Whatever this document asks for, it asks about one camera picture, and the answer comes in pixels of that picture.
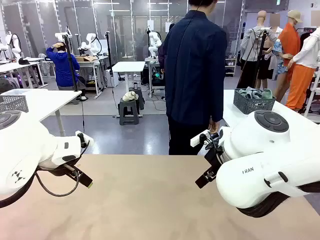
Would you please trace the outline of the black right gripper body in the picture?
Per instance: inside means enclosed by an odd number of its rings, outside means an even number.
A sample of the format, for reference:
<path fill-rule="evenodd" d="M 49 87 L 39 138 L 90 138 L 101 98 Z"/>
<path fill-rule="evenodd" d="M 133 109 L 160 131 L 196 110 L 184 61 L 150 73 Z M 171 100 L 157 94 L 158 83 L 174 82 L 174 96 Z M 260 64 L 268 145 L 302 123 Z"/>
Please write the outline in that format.
<path fill-rule="evenodd" d="M 207 170 L 207 175 L 216 175 L 221 165 L 225 162 L 223 147 L 219 145 L 219 141 L 216 139 L 207 144 L 205 149 L 207 150 L 207 153 L 204 158 L 211 165 Z"/>

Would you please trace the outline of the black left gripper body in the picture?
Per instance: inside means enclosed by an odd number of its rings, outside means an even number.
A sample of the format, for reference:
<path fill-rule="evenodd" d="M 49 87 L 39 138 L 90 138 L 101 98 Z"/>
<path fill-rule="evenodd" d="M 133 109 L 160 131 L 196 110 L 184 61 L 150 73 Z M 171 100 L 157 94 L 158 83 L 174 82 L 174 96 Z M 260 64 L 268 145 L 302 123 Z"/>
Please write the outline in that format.
<path fill-rule="evenodd" d="M 75 177 L 75 168 L 68 165 L 68 164 L 62 164 L 59 165 L 57 168 L 47 168 L 47 167 L 43 167 L 43 166 L 37 166 L 37 170 L 38 171 L 47 171 L 49 173 L 51 173 L 52 175 L 56 176 L 56 177 L 62 177 L 64 175 L 69 176 L 70 178 L 74 178 Z"/>

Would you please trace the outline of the person's right hand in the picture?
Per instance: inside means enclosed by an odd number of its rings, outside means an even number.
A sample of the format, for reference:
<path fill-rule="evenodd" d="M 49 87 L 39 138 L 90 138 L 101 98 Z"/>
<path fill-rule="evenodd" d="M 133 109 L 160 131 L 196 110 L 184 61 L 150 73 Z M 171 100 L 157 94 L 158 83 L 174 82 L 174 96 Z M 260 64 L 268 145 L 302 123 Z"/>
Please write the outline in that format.
<path fill-rule="evenodd" d="M 210 118 L 208 130 L 211 134 L 217 133 L 220 128 L 220 122 L 219 121 L 213 121 L 212 118 Z"/>

